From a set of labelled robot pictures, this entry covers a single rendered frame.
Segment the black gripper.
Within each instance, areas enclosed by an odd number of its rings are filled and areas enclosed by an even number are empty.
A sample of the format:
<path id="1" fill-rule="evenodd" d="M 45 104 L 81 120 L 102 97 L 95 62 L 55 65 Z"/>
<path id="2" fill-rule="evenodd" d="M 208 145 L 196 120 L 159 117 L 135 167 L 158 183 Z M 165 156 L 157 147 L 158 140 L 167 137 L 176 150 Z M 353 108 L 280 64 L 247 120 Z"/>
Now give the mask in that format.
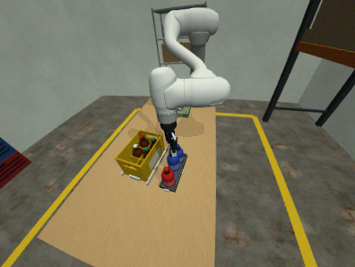
<path id="1" fill-rule="evenodd" d="M 178 138 L 175 137 L 175 128 L 177 127 L 177 121 L 172 124 L 164 125 L 160 124 L 162 130 L 164 130 L 166 141 L 168 142 L 169 151 L 171 150 L 172 158 L 177 156 Z M 168 130 L 168 131 L 167 131 Z"/>

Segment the blue bottle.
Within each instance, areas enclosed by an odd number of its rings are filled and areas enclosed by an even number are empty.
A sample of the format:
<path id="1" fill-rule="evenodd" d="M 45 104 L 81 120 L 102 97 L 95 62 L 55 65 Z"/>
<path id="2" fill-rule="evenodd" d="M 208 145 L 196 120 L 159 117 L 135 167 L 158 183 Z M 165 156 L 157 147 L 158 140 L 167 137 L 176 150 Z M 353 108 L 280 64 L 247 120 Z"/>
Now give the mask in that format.
<path id="1" fill-rule="evenodd" d="M 169 168 L 171 170 L 173 170 L 173 172 L 178 171 L 180 169 L 179 156 L 177 155 L 172 158 L 171 150 L 169 151 L 169 155 L 167 157 L 167 162 L 168 162 Z"/>
<path id="2" fill-rule="evenodd" d="M 181 164 L 184 161 L 184 152 L 183 152 L 183 149 L 180 148 L 179 144 L 177 145 L 177 150 L 176 151 L 177 151 L 177 155 L 179 156 L 179 162 Z"/>

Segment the brown bottle with green cap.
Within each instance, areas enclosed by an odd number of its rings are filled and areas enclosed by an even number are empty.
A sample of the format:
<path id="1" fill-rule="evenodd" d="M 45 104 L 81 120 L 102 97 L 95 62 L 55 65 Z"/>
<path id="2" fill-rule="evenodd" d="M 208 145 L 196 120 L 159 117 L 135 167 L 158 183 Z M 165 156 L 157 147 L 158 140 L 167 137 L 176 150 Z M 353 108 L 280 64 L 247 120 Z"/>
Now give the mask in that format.
<path id="1" fill-rule="evenodd" d="M 150 147 L 151 147 L 151 149 L 152 149 L 152 147 L 153 147 L 153 145 L 156 143 L 156 139 L 155 138 L 152 138 L 152 142 L 151 142 L 151 144 L 150 144 Z"/>
<path id="2" fill-rule="evenodd" d="M 144 148 L 144 152 L 145 152 L 145 153 L 143 153 L 143 158 L 145 159 L 146 156 L 148 155 L 148 153 L 150 152 L 150 149 L 149 149 L 148 147 L 145 147 L 145 148 Z"/>

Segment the brown bottle with white cap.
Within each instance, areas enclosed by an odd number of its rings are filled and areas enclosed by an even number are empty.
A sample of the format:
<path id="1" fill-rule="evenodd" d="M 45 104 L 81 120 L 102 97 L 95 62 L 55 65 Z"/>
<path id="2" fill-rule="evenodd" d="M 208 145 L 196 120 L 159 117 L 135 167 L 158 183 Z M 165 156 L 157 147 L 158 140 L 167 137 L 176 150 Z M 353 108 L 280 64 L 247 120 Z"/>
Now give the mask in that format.
<path id="1" fill-rule="evenodd" d="M 134 157 L 136 158 L 140 158 L 142 155 L 143 155 L 143 149 L 138 147 L 137 144 L 134 144 L 134 147 L 133 147 L 133 155 Z"/>

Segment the brown bottle with red cap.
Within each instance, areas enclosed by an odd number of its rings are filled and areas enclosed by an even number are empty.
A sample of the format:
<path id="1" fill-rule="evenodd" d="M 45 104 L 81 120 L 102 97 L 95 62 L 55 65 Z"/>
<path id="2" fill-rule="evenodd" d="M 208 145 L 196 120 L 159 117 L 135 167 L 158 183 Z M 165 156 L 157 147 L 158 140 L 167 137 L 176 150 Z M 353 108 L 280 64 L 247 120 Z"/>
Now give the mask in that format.
<path id="1" fill-rule="evenodd" d="M 141 135 L 139 145 L 140 145 L 140 147 L 145 148 L 145 147 L 148 147 L 150 145 L 150 143 L 147 139 L 145 139 L 145 137 L 143 135 Z"/>

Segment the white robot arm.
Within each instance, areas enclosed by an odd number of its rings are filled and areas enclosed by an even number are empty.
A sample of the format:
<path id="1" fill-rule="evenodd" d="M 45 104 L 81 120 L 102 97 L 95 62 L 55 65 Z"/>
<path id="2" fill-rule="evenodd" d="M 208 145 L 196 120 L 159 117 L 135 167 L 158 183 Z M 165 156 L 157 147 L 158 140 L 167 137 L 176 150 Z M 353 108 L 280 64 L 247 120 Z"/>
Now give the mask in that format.
<path id="1" fill-rule="evenodd" d="M 219 28 L 219 15 L 209 8 L 173 10 L 162 28 L 167 50 L 190 68 L 190 77 L 178 79 L 167 66 L 152 70 L 149 86 L 158 121 L 174 123 L 183 107 L 208 108 L 224 103 L 229 97 L 228 81 L 213 74 L 203 62 L 205 44 Z M 178 37 L 185 35 L 191 52 L 178 43 Z"/>

